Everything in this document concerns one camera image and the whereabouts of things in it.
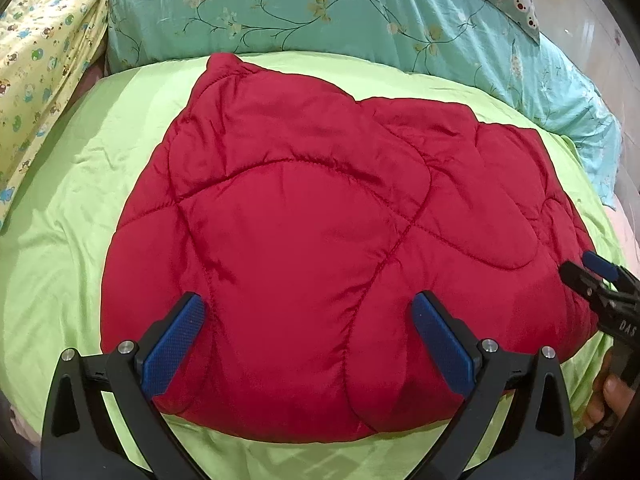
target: blue gripper pad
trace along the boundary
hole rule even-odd
[[[615,264],[605,260],[602,256],[598,256],[593,251],[586,251],[582,255],[582,264],[608,282],[613,283],[618,280],[618,268]]]
[[[142,363],[141,388],[147,399],[166,392],[182,359],[200,332],[205,319],[202,298],[197,294],[191,294],[182,309],[172,314],[177,315],[170,320],[170,324]]]
[[[423,293],[414,298],[412,316],[418,334],[449,389],[468,397],[476,385],[473,360]]]

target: finger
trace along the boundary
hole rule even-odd
[[[593,428],[596,425],[596,423],[591,420],[591,417],[589,416],[589,413],[587,413],[587,412],[584,412],[582,414],[582,423],[584,424],[584,427],[587,430],[590,430],[591,428]]]
[[[593,391],[601,392],[604,388],[604,381],[609,377],[609,370],[601,370],[600,373],[596,375],[596,378],[593,380]]]
[[[591,396],[585,413],[594,424],[597,424],[604,418],[604,398],[601,394],[593,394]]]
[[[601,370],[609,370],[609,367],[611,366],[612,355],[613,355],[613,348],[609,348],[609,350],[605,352],[604,357],[602,359]]]
[[[611,348],[609,350],[607,350],[607,352],[604,354],[604,358],[602,360],[602,366],[600,367],[600,371],[599,371],[598,375],[596,376],[596,378],[593,381],[593,391],[594,392],[601,392],[602,389],[604,388],[604,381],[609,376],[609,367],[611,366],[611,356],[612,356],[612,354],[613,354],[613,352],[612,352]]]
[[[615,375],[610,375],[604,384],[604,399],[613,412],[622,418],[634,398],[634,391]]]

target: green bed sheet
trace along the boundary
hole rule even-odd
[[[598,252],[623,263],[571,142],[537,128],[484,92],[344,56],[283,52],[244,58],[325,79],[356,99],[456,101],[469,105],[481,121],[536,128]],[[36,428],[42,426],[60,352],[69,346],[82,354],[100,351],[100,282],[111,235],[138,175],[187,103],[205,65],[206,58],[164,62],[102,80],[60,119],[20,188],[0,234],[0,388]],[[598,334],[562,367],[575,420],[609,345]],[[143,464],[113,398],[106,400],[127,453]],[[509,402],[501,402],[470,465],[487,455]],[[227,436],[175,417],[168,420],[204,470],[226,480],[404,478],[444,428],[434,424],[346,444],[284,445]]]

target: metal screw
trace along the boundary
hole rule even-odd
[[[133,341],[123,341],[118,345],[118,352],[121,354],[130,354],[134,346]]]
[[[67,348],[64,352],[62,352],[62,355],[60,356],[60,358],[63,361],[71,361],[71,359],[73,359],[76,355],[76,351],[73,348]]]
[[[489,354],[492,354],[498,351],[498,343],[493,339],[484,339],[482,341],[482,349],[485,352],[489,352]]]
[[[554,357],[556,357],[556,351],[551,348],[551,346],[543,346],[542,355],[547,359],[553,359]]]

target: pink fabric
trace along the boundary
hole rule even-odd
[[[102,61],[98,60],[98,62],[92,64],[85,72],[82,74],[80,81],[78,82],[78,86],[74,90],[71,95],[71,99],[69,99],[67,108],[71,108],[79,98],[81,98],[84,94],[86,94],[94,85],[100,81],[104,77],[104,59]]]
[[[634,231],[631,228],[628,218],[622,209],[622,204],[618,197],[613,197],[616,210],[614,211],[610,207],[604,206],[604,211],[609,217],[609,221],[613,226],[613,230],[618,237],[622,252],[625,255],[626,268],[635,276],[640,276],[640,248],[638,247],[638,241],[634,236]]]

